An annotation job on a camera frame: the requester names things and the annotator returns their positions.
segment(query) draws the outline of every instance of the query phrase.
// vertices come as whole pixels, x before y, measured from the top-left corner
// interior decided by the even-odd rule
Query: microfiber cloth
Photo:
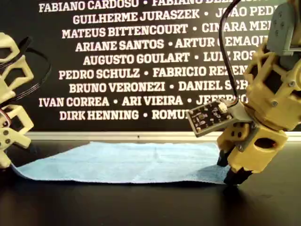
[[[223,184],[229,167],[216,165],[219,149],[203,144],[110,144],[91,142],[13,170],[26,179],[96,183]]]

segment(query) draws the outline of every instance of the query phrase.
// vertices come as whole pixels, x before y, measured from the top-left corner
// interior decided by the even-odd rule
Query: black cable
[[[222,57],[224,59],[226,68],[227,68],[227,72],[228,72],[228,76],[229,76],[229,80],[230,80],[230,84],[231,87],[233,89],[233,93],[235,96],[235,102],[233,104],[231,104],[231,107],[236,105],[238,103],[238,93],[237,93],[237,83],[235,81],[235,77],[234,77],[234,73],[233,73],[233,69],[227,54],[227,51],[225,49],[225,43],[224,43],[224,26],[225,26],[225,22],[229,16],[229,14],[231,13],[231,11],[233,10],[233,8],[240,2],[240,0],[233,0],[233,2],[228,6],[228,8],[225,10],[224,14],[222,15],[221,21],[220,21],[220,27],[218,30],[218,37],[219,37],[219,41],[220,41],[220,47],[221,47],[221,52],[222,52]]]
[[[39,52],[39,51],[37,51],[37,50],[35,50],[35,49],[32,49],[32,48],[27,48],[25,51],[26,51],[26,52],[30,52],[30,53],[34,53],[34,54],[36,54],[36,55],[42,57],[43,59],[45,59],[45,60],[48,62],[48,71],[46,72],[46,74],[44,75],[44,77],[43,77],[38,83],[36,83],[36,84],[33,85],[32,87],[30,87],[28,90],[26,90],[26,91],[24,91],[24,92],[18,94],[17,96],[15,96],[15,97],[13,97],[13,98],[10,98],[10,99],[8,99],[7,101],[1,103],[1,104],[0,104],[0,108],[3,108],[3,107],[5,107],[5,106],[11,104],[11,103],[14,102],[14,101],[20,100],[20,99],[22,99],[23,97],[25,97],[25,96],[27,96],[27,95],[33,93],[33,92],[36,91],[37,89],[39,89],[39,88],[43,85],[43,83],[47,80],[48,76],[49,76],[50,73],[51,73],[52,66],[51,66],[51,63],[50,63],[48,57],[47,57],[45,54],[43,54],[43,53],[41,53],[41,52]],[[18,57],[17,57],[17,56],[13,58],[13,59],[14,59],[14,60],[13,60],[14,62],[17,61],[16,59],[19,57],[19,56],[18,56]]]

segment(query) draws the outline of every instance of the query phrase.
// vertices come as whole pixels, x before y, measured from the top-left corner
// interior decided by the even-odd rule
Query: wire
[[[17,96],[15,96],[13,98],[8,99],[7,101],[1,103],[0,104],[0,109],[3,108],[3,107],[5,107],[5,106],[7,106],[7,105],[9,105],[9,104],[11,104],[14,101],[17,101],[17,100],[20,100],[20,99],[24,98],[25,96],[27,96],[27,95],[33,93],[34,91],[36,91],[37,89],[39,89],[43,85],[43,83],[47,80],[47,78],[49,77],[49,75],[51,73],[52,66],[51,66],[51,63],[50,63],[48,57],[45,54],[43,54],[43,53],[41,53],[41,52],[39,52],[39,51],[37,51],[35,49],[28,48],[27,43],[28,43],[27,42],[27,38],[21,41],[20,46],[23,46],[23,48],[22,48],[22,51],[20,50],[20,52],[34,53],[34,54],[42,57],[43,59],[45,59],[48,62],[48,71],[46,72],[46,74],[44,75],[44,77],[38,83],[36,83],[35,85],[33,85],[31,88],[29,88],[28,90],[26,90],[26,91],[18,94]]]
[[[218,31],[218,36],[219,36],[219,41],[220,41],[220,47],[221,47],[221,52],[222,52],[222,57],[224,59],[226,68],[227,68],[227,72],[228,72],[228,76],[229,76],[229,80],[230,80],[230,84],[231,87],[233,89],[233,93],[235,96],[235,100],[233,103],[231,103],[228,107],[233,107],[238,103],[238,93],[237,93],[237,83],[235,81],[235,77],[234,77],[234,73],[233,73],[233,69],[227,54],[227,51],[225,49],[225,43],[224,43],[224,26],[225,26],[225,22],[229,16],[229,14],[231,13],[231,11],[233,10],[233,8],[240,2],[240,0],[233,0],[233,2],[227,7],[227,9],[225,10],[224,14],[222,15],[221,21],[220,21],[220,27],[219,27],[219,31]]]
[[[4,127],[10,127],[11,125],[11,119],[2,109],[0,109],[0,114],[6,119],[7,124],[3,124]]]

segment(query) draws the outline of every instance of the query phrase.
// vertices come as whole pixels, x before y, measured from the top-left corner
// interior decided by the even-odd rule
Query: black poster
[[[31,36],[53,66],[19,103],[33,131],[191,131],[187,109],[233,99],[218,41],[230,0],[1,2],[1,31],[16,42]],[[242,74],[281,2],[242,0],[225,25],[242,101]],[[47,69],[26,57],[35,79],[20,90]]]

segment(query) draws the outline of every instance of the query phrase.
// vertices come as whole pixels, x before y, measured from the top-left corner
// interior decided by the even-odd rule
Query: black background
[[[178,38],[196,38],[196,37],[215,37],[217,32],[202,33],[201,24],[210,22],[219,22],[219,18],[215,17],[217,9],[220,7],[226,8],[229,3],[211,3],[211,4],[195,4],[195,5],[180,5],[180,6],[160,6],[152,7],[152,1],[149,0],[148,5],[140,1],[137,8],[122,8],[122,9],[101,9],[101,10],[85,10],[85,11],[71,11],[71,12],[52,12],[39,13],[39,3],[56,2],[56,1],[40,1],[40,0],[2,0],[0,3],[0,30],[10,35],[16,42],[19,42],[26,36],[33,37],[34,43],[32,47],[45,53],[51,60],[53,70],[50,78],[44,86],[24,98],[19,104],[22,104],[29,116],[32,118],[35,127],[33,131],[191,131],[188,120],[152,120],[152,109],[189,109],[196,106],[195,101],[198,95],[216,95],[216,94],[232,94],[231,90],[217,90],[217,91],[177,91],[178,81],[189,81],[191,78],[153,78],[153,67],[168,67],[168,66],[206,66],[209,65],[223,65],[223,62],[203,62],[203,51],[219,51],[219,47],[214,48],[177,48],[168,46],[168,42],[175,41]],[[256,6],[269,5],[273,6],[279,4],[281,1],[255,1],[242,2],[240,6]],[[129,23],[104,23],[104,24],[79,24],[72,23],[73,15],[83,14],[98,14],[98,13],[113,13],[113,12],[142,12],[155,10],[172,10],[172,9],[200,9],[200,19],[184,19],[184,20],[165,20],[165,21],[148,21],[148,22],[129,22]],[[246,16],[229,18],[231,21],[244,21],[248,27],[248,21],[269,20],[271,16]],[[156,24],[188,24],[187,34],[180,35],[152,35],[152,36],[123,36],[123,37],[104,37],[92,39],[62,39],[62,29],[77,29],[89,27],[110,27],[110,26],[132,26],[132,25],[156,25]],[[197,26],[198,30],[193,31],[192,27]],[[225,36],[253,36],[253,35],[267,35],[268,31],[253,31],[253,32],[226,32]],[[164,39],[165,47],[163,49],[155,50],[128,50],[128,51],[101,51],[101,52],[75,52],[76,44],[84,41],[103,41],[103,40],[137,40],[137,39]],[[256,50],[256,47],[227,47],[228,51],[242,51],[242,50]],[[138,53],[174,53],[174,52],[190,52],[188,63],[181,64],[133,64],[133,65],[97,65],[84,66],[83,61],[86,55],[107,55],[107,54],[138,54]],[[194,59],[194,55],[199,55],[199,60]],[[22,91],[39,80],[45,73],[47,67],[46,63],[35,56],[27,56],[27,61],[31,67],[35,79],[30,84],[26,84],[17,92]],[[247,65],[248,61],[234,61],[232,65]],[[59,70],[80,70],[80,69],[105,69],[105,68],[140,68],[139,79],[92,79],[92,80],[59,80]],[[149,71],[150,74],[145,76],[143,71]],[[227,76],[197,76],[192,78],[194,80],[220,80],[221,84],[228,79]],[[237,79],[243,79],[243,76],[237,76]],[[91,94],[69,94],[69,83],[85,83],[85,82],[134,82],[134,81],[165,81],[166,92],[153,93],[91,93]],[[169,85],[174,84],[174,89],[170,90]],[[122,107],[123,96],[155,96],[155,95],[181,95],[184,105],[180,106],[127,106]],[[88,96],[107,96],[110,102],[108,107],[86,107],[86,108],[71,108],[71,107],[39,107],[40,97],[88,97]],[[187,98],[192,99],[192,103],[187,103]],[[113,100],[118,99],[118,104],[113,104]],[[140,116],[138,120],[130,121],[60,121],[59,111],[69,110],[139,110]],[[143,113],[148,113],[149,117],[144,118]]]

